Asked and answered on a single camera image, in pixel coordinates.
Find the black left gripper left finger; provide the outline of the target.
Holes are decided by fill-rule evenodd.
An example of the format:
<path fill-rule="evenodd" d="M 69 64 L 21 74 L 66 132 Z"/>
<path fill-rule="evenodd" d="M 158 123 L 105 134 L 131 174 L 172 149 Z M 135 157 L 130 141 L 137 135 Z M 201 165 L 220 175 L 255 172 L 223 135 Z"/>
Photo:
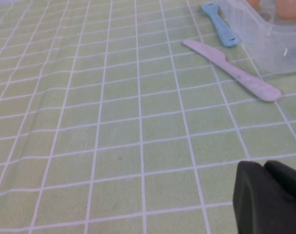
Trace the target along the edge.
<path fill-rule="evenodd" d="M 240 234 L 296 234 L 296 202 L 264 165 L 238 163 L 233 207 Z"/>

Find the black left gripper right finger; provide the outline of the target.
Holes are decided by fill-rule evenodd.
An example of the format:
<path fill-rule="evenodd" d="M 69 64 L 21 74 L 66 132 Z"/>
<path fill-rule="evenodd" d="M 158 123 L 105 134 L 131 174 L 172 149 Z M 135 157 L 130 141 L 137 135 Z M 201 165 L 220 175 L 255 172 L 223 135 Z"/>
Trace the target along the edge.
<path fill-rule="evenodd" d="M 296 202 L 296 170 L 276 160 L 269 160 L 264 168 Z"/>

